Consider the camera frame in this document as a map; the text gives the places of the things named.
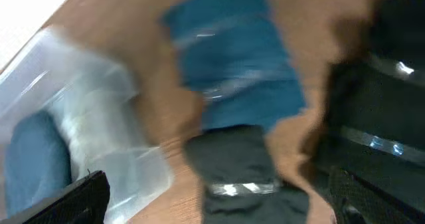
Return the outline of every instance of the blue cloth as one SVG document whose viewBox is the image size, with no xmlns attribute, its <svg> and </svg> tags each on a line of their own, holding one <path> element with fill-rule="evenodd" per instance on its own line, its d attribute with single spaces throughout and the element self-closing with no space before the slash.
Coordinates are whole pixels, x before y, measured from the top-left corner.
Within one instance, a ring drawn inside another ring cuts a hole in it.
<svg viewBox="0 0 425 224">
<path fill-rule="evenodd" d="M 49 114 L 41 111 L 20 121 L 6 147 L 7 215 L 57 194 L 70 183 L 68 149 Z"/>
<path fill-rule="evenodd" d="M 163 21 L 170 28 L 171 38 L 177 40 L 229 18 L 269 12 L 266 0 L 187 0 L 174 6 Z"/>
<path fill-rule="evenodd" d="M 266 0 L 187 0 L 164 21 L 179 49 L 183 85 L 218 97 L 203 112 L 204 130 L 249 124 L 269 131 L 305 107 Z"/>
</svg>

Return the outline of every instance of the plastic container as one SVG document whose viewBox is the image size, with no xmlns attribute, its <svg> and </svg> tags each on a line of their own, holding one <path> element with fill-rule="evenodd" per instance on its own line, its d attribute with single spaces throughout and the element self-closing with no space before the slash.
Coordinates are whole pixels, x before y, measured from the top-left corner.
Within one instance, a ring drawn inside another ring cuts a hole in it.
<svg viewBox="0 0 425 224">
<path fill-rule="evenodd" d="M 0 144 L 25 116 L 47 109 L 68 143 L 73 181 L 102 170 L 111 187 L 104 223 L 123 223 L 167 190 L 173 175 L 129 105 L 137 95 L 118 62 L 48 29 L 0 76 Z"/>
</svg>

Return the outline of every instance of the blue object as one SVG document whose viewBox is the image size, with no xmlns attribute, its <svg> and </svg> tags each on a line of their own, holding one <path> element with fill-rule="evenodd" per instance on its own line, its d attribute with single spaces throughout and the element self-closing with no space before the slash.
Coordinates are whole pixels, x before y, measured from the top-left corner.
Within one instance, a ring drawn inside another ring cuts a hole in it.
<svg viewBox="0 0 425 224">
<path fill-rule="evenodd" d="M 187 0 L 164 21 L 183 85 L 208 102 L 204 130 L 257 124 L 270 131 L 305 107 L 266 0 Z"/>
<path fill-rule="evenodd" d="M 197 29 L 211 28 L 229 19 L 267 15 L 266 0 L 187 0 L 174 6 L 163 18 L 176 41 L 193 35 Z"/>
<path fill-rule="evenodd" d="M 6 147 L 7 215 L 52 197 L 70 183 L 68 149 L 53 119 L 41 111 L 22 120 Z"/>
</svg>

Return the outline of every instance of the wooden table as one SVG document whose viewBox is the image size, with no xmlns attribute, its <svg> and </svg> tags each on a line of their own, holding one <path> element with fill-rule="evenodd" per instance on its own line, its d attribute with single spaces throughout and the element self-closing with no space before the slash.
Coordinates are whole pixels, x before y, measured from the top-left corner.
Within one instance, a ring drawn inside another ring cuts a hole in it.
<svg viewBox="0 0 425 224">
<path fill-rule="evenodd" d="M 201 222 L 201 184 L 181 153 L 182 143 L 198 132 L 201 99 L 179 86 L 175 51 L 159 22 L 178 1 L 69 0 L 46 24 L 61 25 L 78 42 L 124 61 L 139 80 L 137 114 L 145 132 L 165 151 L 176 178 L 173 187 L 132 223 Z M 280 122 L 268 136 L 268 144 L 282 176 L 309 192 L 308 223 L 332 223 L 332 210 L 299 174 L 299 165 L 306 159 L 300 150 L 320 121 L 329 65 L 355 53 L 359 23 L 369 20 L 372 1 L 271 0 L 276 25 L 301 74 L 309 108 Z"/>
</svg>

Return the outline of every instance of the reflective strip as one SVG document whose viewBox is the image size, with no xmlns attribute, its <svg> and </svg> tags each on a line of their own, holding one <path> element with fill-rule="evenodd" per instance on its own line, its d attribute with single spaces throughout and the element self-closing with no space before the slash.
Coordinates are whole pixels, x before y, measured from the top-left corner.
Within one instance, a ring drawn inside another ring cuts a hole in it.
<svg viewBox="0 0 425 224">
<path fill-rule="evenodd" d="M 425 86 L 425 72 L 414 70 L 409 64 L 397 60 L 380 58 L 377 55 L 370 55 L 368 65 L 375 70 L 418 86 Z"/>
<path fill-rule="evenodd" d="M 236 27 L 238 24 L 245 23 L 255 19 L 268 19 L 268 17 L 261 13 L 228 17 L 223 19 L 222 21 L 209 24 L 209 26 L 194 29 L 188 35 L 175 39 L 173 43 L 180 51 L 182 51 L 189 48 L 189 46 L 195 44 L 196 42 L 199 42 L 202 39 L 213 37 L 218 33 L 221 33 L 225 30 L 229 30 L 233 27 Z"/>
<path fill-rule="evenodd" d="M 354 143 L 368 146 L 375 150 L 392 154 L 406 161 L 425 166 L 425 152 L 397 141 L 380 138 L 346 126 L 341 128 L 340 135 Z"/>
<path fill-rule="evenodd" d="M 259 183 L 233 183 L 233 184 L 211 184 L 208 189 L 215 195 L 236 195 L 269 194 L 279 191 L 281 187 L 279 181 L 269 184 Z"/>
<path fill-rule="evenodd" d="M 290 79 L 291 72 L 282 72 L 280 70 L 247 70 L 239 77 L 225 80 L 214 88 L 208 88 L 203 91 L 204 99 L 207 102 L 217 102 L 230 98 L 239 92 L 257 85 L 262 81 Z"/>
</svg>

